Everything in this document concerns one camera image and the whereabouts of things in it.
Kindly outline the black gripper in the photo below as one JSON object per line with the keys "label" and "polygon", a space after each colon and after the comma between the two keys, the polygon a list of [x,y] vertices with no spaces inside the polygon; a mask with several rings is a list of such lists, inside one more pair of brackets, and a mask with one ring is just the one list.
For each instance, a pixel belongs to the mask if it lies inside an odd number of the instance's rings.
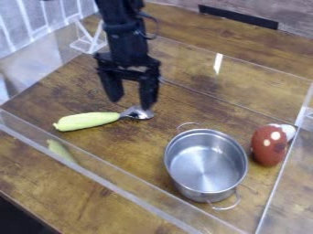
{"label": "black gripper", "polygon": [[145,57],[140,62],[120,63],[108,52],[95,53],[96,74],[112,102],[123,96],[121,80],[139,81],[140,107],[147,110],[158,101],[162,62]]}

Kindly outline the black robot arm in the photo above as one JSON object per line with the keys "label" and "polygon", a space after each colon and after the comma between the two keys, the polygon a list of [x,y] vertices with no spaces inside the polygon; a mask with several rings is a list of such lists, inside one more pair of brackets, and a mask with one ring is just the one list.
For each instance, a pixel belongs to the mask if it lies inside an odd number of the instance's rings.
{"label": "black robot arm", "polygon": [[147,110],[158,101],[160,61],[148,55],[143,0],[93,0],[104,21],[109,51],[95,53],[96,72],[112,102],[123,96],[123,80],[139,83],[140,107]]}

